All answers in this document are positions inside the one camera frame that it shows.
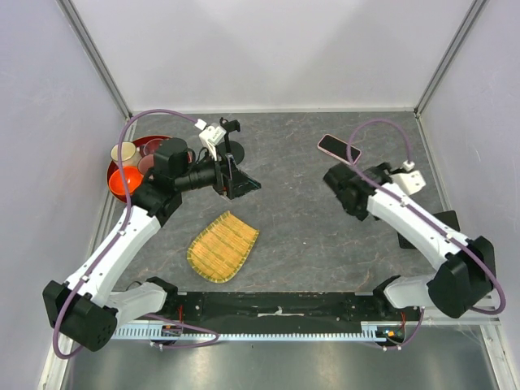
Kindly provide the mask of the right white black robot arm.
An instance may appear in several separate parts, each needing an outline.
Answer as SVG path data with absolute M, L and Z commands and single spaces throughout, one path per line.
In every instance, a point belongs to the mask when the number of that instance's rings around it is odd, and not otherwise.
M 380 284 L 371 305 L 378 318 L 392 319 L 408 306 L 434 306 L 458 319 L 495 289 L 492 243 L 483 236 L 468 238 L 413 201 L 412 194 L 425 185 L 419 171 L 393 170 L 384 162 L 360 172 L 338 163 L 323 180 L 348 215 L 383 220 L 397 232 L 401 247 L 418 250 L 434 270 L 393 276 Z

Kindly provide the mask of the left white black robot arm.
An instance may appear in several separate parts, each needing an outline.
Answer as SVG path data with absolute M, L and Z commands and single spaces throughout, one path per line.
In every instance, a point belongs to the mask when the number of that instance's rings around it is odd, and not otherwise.
M 180 138 L 162 142 L 154 164 L 133 191 L 130 205 L 91 257 L 64 282 L 50 281 L 42 296 L 53 332 L 53 347 L 67 336 L 95 352 L 123 325 L 147 314 L 171 319 L 178 310 L 177 288 L 151 277 L 126 292 L 113 287 L 144 244 L 182 204 L 185 192 L 211 187 L 228 199 L 241 197 L 261 185 L 238 166 L 245 152 L 229 139 L 216 155 L 195 153 Z

